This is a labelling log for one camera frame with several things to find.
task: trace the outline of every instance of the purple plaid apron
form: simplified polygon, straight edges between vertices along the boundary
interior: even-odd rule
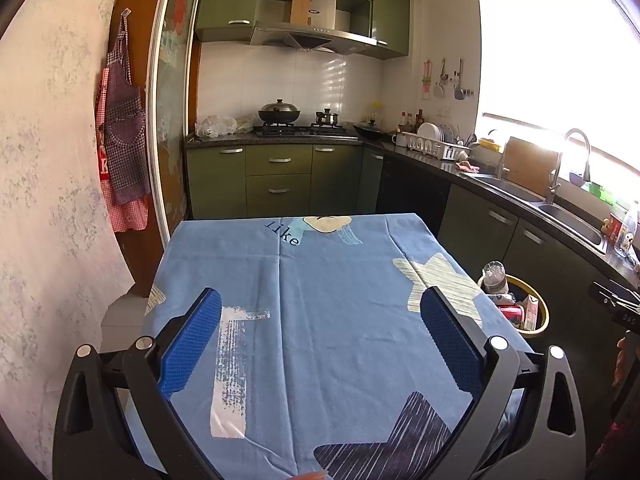
[[[127,15],[120,18],[118,37],[107,54],[109,81],[104,120],[105,147],[115,203],[130,202],[151,193],[146,164],[146,120],[140,87],[131,84]]]

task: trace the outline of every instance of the drawer handle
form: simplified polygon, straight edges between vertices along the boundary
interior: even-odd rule
[[[538,238],[535,234],[533,234],[530,231],[527,231],[526,229],[523,229],[523,233],[529,240],[532,240],[538,245],[542,245],[542,238]]]
[[[505,225],[513,224],[513,221],[509,220],[508,218],[505,218],[502,215],[498,215],[497,212],[491,211],[490,209],[489,209],[489,216],[491,216],[492,218],[495,218],[498,222],[502,222]]]

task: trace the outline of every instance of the dish rack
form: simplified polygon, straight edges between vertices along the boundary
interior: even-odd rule
[[[410,150],[417,150],[439,160],[457,160],[460,152],[465,152],[468,155],[471,151],[470,148],[465,146],[427,139],[416,134],[405,133],[404,136],[406,137],[406,146]]]

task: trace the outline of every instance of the window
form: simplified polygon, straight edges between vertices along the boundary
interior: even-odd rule
[[[640,197],[640,43],[616,5],[480,0],[480,11],[477,130],[498,128],[493,138],[515,135],[558,150],[562,135],[580,128],[597,148],[591,179],[625,200]],[[560,175],[581,173],[584,159],[583,145],[568,142]]]

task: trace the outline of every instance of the blue gripper pad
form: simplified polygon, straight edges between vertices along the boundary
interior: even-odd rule
[[[444,301],[436,287],[428,288],[420,299],[420,316],[457,386],[478,399],[484,389],[483,358]]]
[[[158,383],[165,399],[182,390],[220,323],[222,298],[211,289],[198,303],[162,356]]]

